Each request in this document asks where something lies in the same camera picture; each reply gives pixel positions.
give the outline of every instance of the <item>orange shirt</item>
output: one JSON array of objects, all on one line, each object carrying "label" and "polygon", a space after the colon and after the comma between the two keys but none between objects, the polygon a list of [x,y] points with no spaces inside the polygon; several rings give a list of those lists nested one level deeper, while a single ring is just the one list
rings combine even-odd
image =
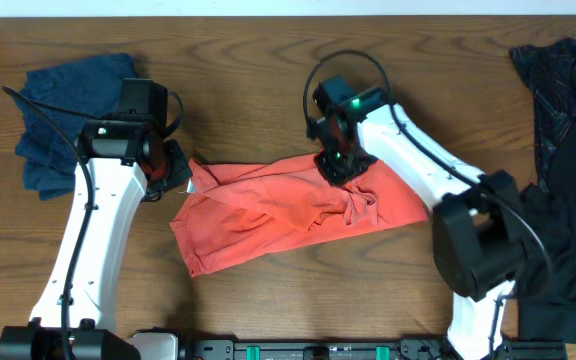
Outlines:
[{"label": "orange shirt", "polygon": [[197,189],[170,223],[191,276],[258,256],[426,220],[419,197],[384,162],[331,186],[314,155],[268,165],[199,165]]}]

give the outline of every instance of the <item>blue towel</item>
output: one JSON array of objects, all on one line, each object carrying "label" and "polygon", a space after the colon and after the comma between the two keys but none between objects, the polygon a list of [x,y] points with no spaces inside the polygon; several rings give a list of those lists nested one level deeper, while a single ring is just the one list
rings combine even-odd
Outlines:
[{"label": "blue towel", "polygon": [[[57,67],[29,71],[21,94],[49,105],[95,116],[117,111],[121,80],[137,77],[128,54],[101,55]],[[15,148],[25,157],[23,182],[29,190],[39,191],[41,200],[67,194],[75,188],[72,152],[59,136],[24,104],[17,102],[24,114],[26,132]],[[42,109],[75,139],[86,119]]]}]

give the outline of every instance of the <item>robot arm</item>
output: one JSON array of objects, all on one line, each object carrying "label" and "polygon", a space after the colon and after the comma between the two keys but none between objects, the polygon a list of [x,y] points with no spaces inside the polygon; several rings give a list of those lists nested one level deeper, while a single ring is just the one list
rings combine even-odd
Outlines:
[{"label": "robot arm", "polygon": [[[81,248],[71,288],[70,328],[92,321],[97,329],[115,329],[115,303],[119,270],[126,239],[137,206],[146,193],[146,176],[139,166],[120,159],[93,158],[88,169],[95,188],[93,216]],[[75,170],[75,193],[66,232],[50,280],[32,310],[30,320],[45,328],[61,326],[61,295],[66,271],[84,216],[86,183]]]},{"label": "robot arm", "polygon": [[[484,175],[483,171],[456,158],[421,131],[401,105],[395,105],[395,112],[408,132],[427,149],[472,181],[479,183],[479,177]],[[461,194],[470,189],[470,186],[450,176],[422,154],[401,133],[393,122],[387,105],[368,113],[366,119],[357,124],[357,133],[366,152],[391,167],[419,195],[428,209],[441,203],[447,194]],[[501,345],[501,321],[495,321],[495,301],[500,295],[510,294],[514,284],[514,281],[503,281],[486,292],[479,301],[453,293],[452,323],[447,337],[463,359],[481,359],[488,355],[493,323],[497,324],[494,329],[494,348]],[[497,314],[500,319],[503,319],[503,309],[502,306]]]}]

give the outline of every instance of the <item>white wall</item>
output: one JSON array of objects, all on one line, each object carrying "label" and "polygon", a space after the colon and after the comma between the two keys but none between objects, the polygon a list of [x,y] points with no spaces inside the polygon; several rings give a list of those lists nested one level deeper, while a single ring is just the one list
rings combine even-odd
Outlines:
[{"label": "white wall", "polygon": [[0,0],[0,17],[540,14],[576,0]]}]

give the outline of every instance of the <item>wood grain surface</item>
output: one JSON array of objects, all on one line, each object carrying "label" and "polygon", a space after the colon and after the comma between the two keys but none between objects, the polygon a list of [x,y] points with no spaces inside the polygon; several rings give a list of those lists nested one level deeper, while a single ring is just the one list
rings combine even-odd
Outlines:
[{"label": "wood grain surface", "polygon": [[[25,72],[127,52],[141,76],[177,91],[187,155],[258,163],[312,153],[301,110],[317,60],[342,48],[378,57],[400,103],[430,136],[485,171],[535,180],[532,97],[508,58],[522,44],[576,37],[576,17],[0,19],[0,86]],[[340,59],[326,75],[379,84]],[[71,196],[23,189],[14,147],[20,112],[0,90],[0,331],[23,325],[59,249]],[[185,195],[139,207],[118,290],[120,336],[166,326],[258,338],[388,338],[442,334],[451,292],[432,261],[427,224],[263,256],[190,280],[168,222]],[[504,329],[516,335],[511,304]],[[576,359],[576,345],[568,346]]]}]

